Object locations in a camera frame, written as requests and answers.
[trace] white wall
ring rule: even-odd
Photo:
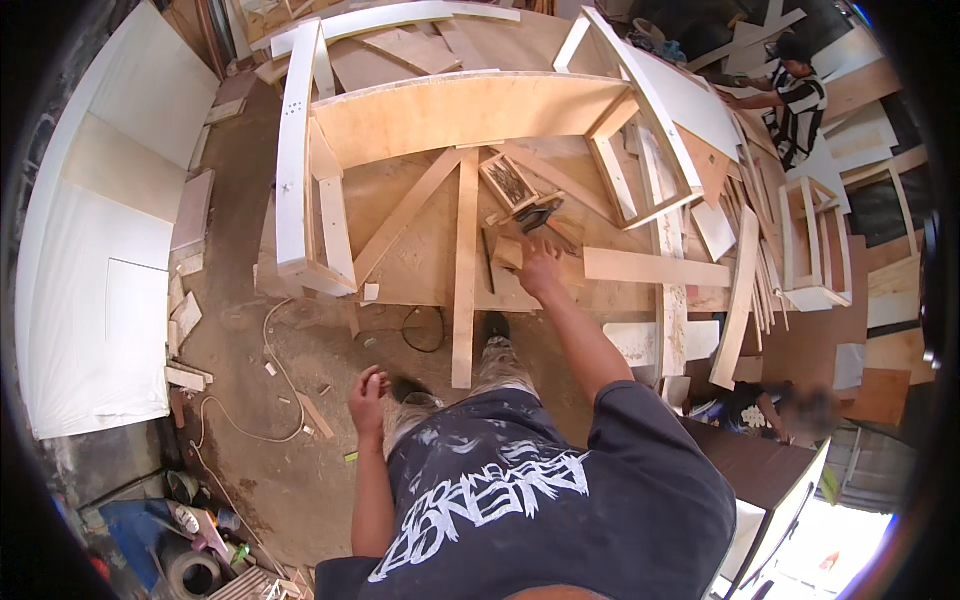
[[[17,261],[17,367],[36,438],[167,414],[170,236],[218,86],[144,3],[67,103]]]

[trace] striped shirt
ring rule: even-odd
[[[763,122],[785,171],[800,165],[813,152],[813,142],[827,109],[824,83],[812,67],[810,71],[808,76],[796,79],[781,63],[770,79],[783,106],[765,113]]]

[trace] worker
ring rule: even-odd
[[[349,398],[353,557],[317,565],[319,598],[704,596],[732,542],[733,492],[567,293],[560,256],[524,240],[517,274],[593,406],[588,449],[557,431],[499,313],[458,404],[370,367]],[[403,413],[384,459],[391,389]]]
[[[733,391],[694,402],[688,415],[733,433],[811,446],[825,440],[840,422],[840,400],[822,385],[760,384],[737,381]]]
[[[770,77],[735,78],[741,87],[764,92],[737,98],[718,90],[733,108],[772,108],[763,114],[763,122],[773,138],[784,171],[800,166],[810,157],[827,109],[827,89],[811,64],[809,46],[793,34],[783,34],[767,51],[779,59]]]

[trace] white cable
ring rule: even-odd
[[[290,375],[287,374],[287,370],[283,368],[283,363],[281,363],[280,359],[276,357],[276,353],[274,352],[273,347],[270,345],[270,341],[267,339],[267,323],[270,322],[270,318],[274,316],[274,313],[280,306],[283,306],[284,304],[292,300],[293,300],[292,298],[284,300],[277,306],[274,306],[270,310],[270,312],[267,313],[267,318],[263,320],[263,344],[264,346],[266,346],[267,351],[270,352],[270,355],[271,357],[273,357],[276,365],[280,368],[280,372],[283,373],[283,378],[287,380],[287,383],[290,385],[290,389],[293,390],[294,397],[297,398],[297,404],[300,407],[300,424],[297,425],[297,428],[294,429],[294,432],[292,434],[290,434],[286,438],[283,438],[282,440],[275,440],[273,438],[264,438],[263,436],[258,436],[255,433],[251,433],[246,429],[244,429],[243,427],[241,427],[240,425],[236,424],[236,422],[233,420],[233,417],[231,417],[230,413],[227,412],[227,408],[224,406],[223,402],[221,402],[219,398],[217,398],[216,396],[207,396],[204,398],[204,401],[201,402],[200,404],[200,442],[196,443],[193,440],[190,440],[190,446],[197,451],[197,458],[200,459],[200,464],[204,466],[204,469],[206,469],[206,472],[210,473],[210,476],[213,477],[213,480],[217,482],[218,486],[220,486],[220,491],[224,493],[224,497],[227,499],[227,502],[230,503],[230,508],[233,509],[233,512],[240,517],[240,521],[244,525],[246,525],[247,530],[250,531],[251,535],[253,536],[253,539],[256,540],[256,542],[260,545],[260,548],[263,550],[263,553],[267,555],[267,558],[270,559],[271,562],[273,562],[274,567],[276,567],[277,575],[279,575],[280,577],[284,577],[286,579],[290,578],[290,576],[287,574],[287,569],[284,568],[284,566],[280,564],[273,557],[273,555],[270,554],[270,551],[267,550],[267,546],[263,543],[260,537],[257,536],[256,532],[254,532],[250,524],[243,518],[242,515],[240,515],[240,512],[237,510],[236,504],[233,503],[233,499],[227,493],[227,489],[224,488],[224,484],[220,482],[220,478],[217,477],[216,473],[214,473],[213,470],[211,470],[210,467],[206,465],[206,462],[204,462],[204,457],[200,453],[200,448],[204,446],[204,438],[206,436],[206,422],[204,420],[204,408],[206,407],[206,404],[210,400],[213,400],[214,402],[217,403],[218,406],[220,406],[220,410],[224,411],[224,416],[227,417],[227,420],[231,425],[233,425],[234,429],[236,429],[237,431],[239,431],[240,433],[244,434],[249,438],[254,438],[255,440],[259,440],[261,442],[269,442],[271,444],[285,444],[287,442],[290,442],[294,438],[296,438],[297,435],[300,433],[300,431],[303,429],[303,420],[305,419],[303,403],[300,402],[300,398],[297,396],[297,388],[294,387],[294,382],[290,380]]]

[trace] electrical cord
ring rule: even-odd
[[[424,354],[432,354],[433,352],[436,352],[437,350],[440,349],[441,346],[444,345],[444,330],[446,329],[446,322],[444,321],[444,312],[440,309],[440,306],[431,306],[430,308],[435,309],[437,311],[437,315],[440,317],[440,341],[437,342],[437,346],[435,348],[431,348],[431,349],[419,348],[417,346],[414,346],[410,342],[410,340],[407,338],[407,322],[410,321],[410,318],[414,316],[414,313],[420,310],[420,306],[414,306],[410,310],[410,313],[407,315],[406,319],[403,320],[403,324],[400,326],[400,335],[403,336],[403,341],[407,343],[407,346],[409,346],[410,348],[413,348],[417,352],[423,352]]]
[[[292,301],[292,300],[293,300],[292,298],[287,299],[287,300],[284,300],[283,302],[281,302],[281,303],[278,304],[277,306],[274,306],[274,307],[270,310],[270,312],[267,313],[267,318],[263,320],[263,344],[264,344],[264,346],[266,347],[267,351],[270,353],[270,356],[274,359],[274,363],[275,363],[276,366],[280,369],[280,372],[283,373],[283,378],[287,380],[287,383],[290,385],[290,389],[293,390],[293,392],[294,392],[294,397],[297,397],[297,388],[294,386],[294,382],[290,379],[290,375],[287,374],[287,370],[283,367],[283,363],[281,363],[281,362],[280,362],[280,359],[276,357],[276,353],[274,352],[274,348],[270,345],[270,340],[267,339],[267,324],[270,322],[270,318],[274,316],[274,313],[278,310],[278,308],[279,308],[280,306],[283,306],[284,304],[286,304],[287,302],[290,302],[290,301]],[[253,528],[250,526],[250,524],[249,524],[249,523],[243,518],[243,516],[240,514],[240,511],[237,510],[236,504],[234,504],[233,498],[230,497],[230,494],[227,493],[227,489],[224,487],[224,484],[220,481],[220,478],[217,477],[217,474],[214,473],[213,470],[206,465],[206,462],[204,461],[204,457],[203,457],[203,455],[200,453],[200,448],[202,448],[202,447],[204,446],[204,439],[205,439],[205,437],[206,437],[206,421],[205,421],[205,419],[204,419],[204,410],[205,410],[205,408],[206,408],[206,404],[207,404],[210,400],[213,400],[214,402],[217,403],[217,405],[220,407],[220,410],[222,410],[222,411],[224,412],[224,416],[227,417],[227,420],[229,421],[229,423],[230,423],[231,425],[233,425],[233,428],[234,428],[234,429],[236,429],[237,431],[239,431],[239,432],[242,433],[243,435],[247,436],[248,438],[253,438],[253,439],[259,440],[259,441],[261,441],[261,442],[269,442],[269,443],[271,443],[271,444],[285,444],[285,443],[287,443],[287,442],[290,442],[291,440],[293,440],[294,438],[296,438],[296,437],[298,436],[298,434],[299,434],[299,433],[301,432],[301,430],[303,429],[303,421],[304,421],[304,419],[305,419],[305,414],[304,414],[304,409],[303,409],[303,403],[300,402],[300,399],[297,397],[297,404],[298,404],[298,406],[300,407],[300,424],[297,425],[297,428],[294,429],[294,432],[293,432],[292,434],[290,434],[290,435],[287,436],[286,438],[283,438],[282,440],[277,440],[277,439],[274,439],[274,438],[265,438],[265,437],[263,437],[263,436],[259,436],[259,435],[255,434],[255,433],[251,433],[250,431],[247,431],[246,429],[244,429],[244,428],[241,427],[240,425],[236,424],[236,421],[234,421],[234,420],[233,420],[233,417],[230,416],[230,413],[227,412],[227,407],[224,406],[223,402],[221,402],[218,397],[216,397],[216,396],[207,396],[207,397],[204,398],[204,401],[201,402],[201,404],[200,404],[200,442],[197,443],[197,442],[194,442],[193,440],[190,440],[190,446],[191,446],[194,450],[196,450],[196,452],[197,452],[197,458],[200,459],[200,464],[203,465],[203,467],[204,467],[204,469],[206,470],[206,472],[208,472],[208,473],[210,474],[210,476],[213,477],[213,480],[217,482],[217,485],[220,486],[220,491],[224,494],[224,498],[227,499],[227,502],[229,502],[230,508],[233,510],[233,512],[234,512],[237,516],[240,517],[240,521],[241,521],[244,525],[246,525],[247,530],[251,533],[251,535],[253,536],[253,539],[256,540],[257,544],[259,544],[260,549],[263,550],[263,553],[267,555],[267,558],[269,558],[270,561],[274,564],[274,567],[276,567],[276,573],[277,573],[277,575],[280,575],[281,577],[284,577],[284,578],[289,579],[290,576],[289,576],[289,574],[287,573],[286,568],[284,568],[284,566],[283,566],[282,564],[280,564],[280,563],[273,557],[273,555],[270,554],[270,551],[267,550],[267,546],[264,545],[263,541],[262,541],[262,540],[260,539],[260,537],[256,534],[256,532],[254,532],[254,530],[253,530]]]

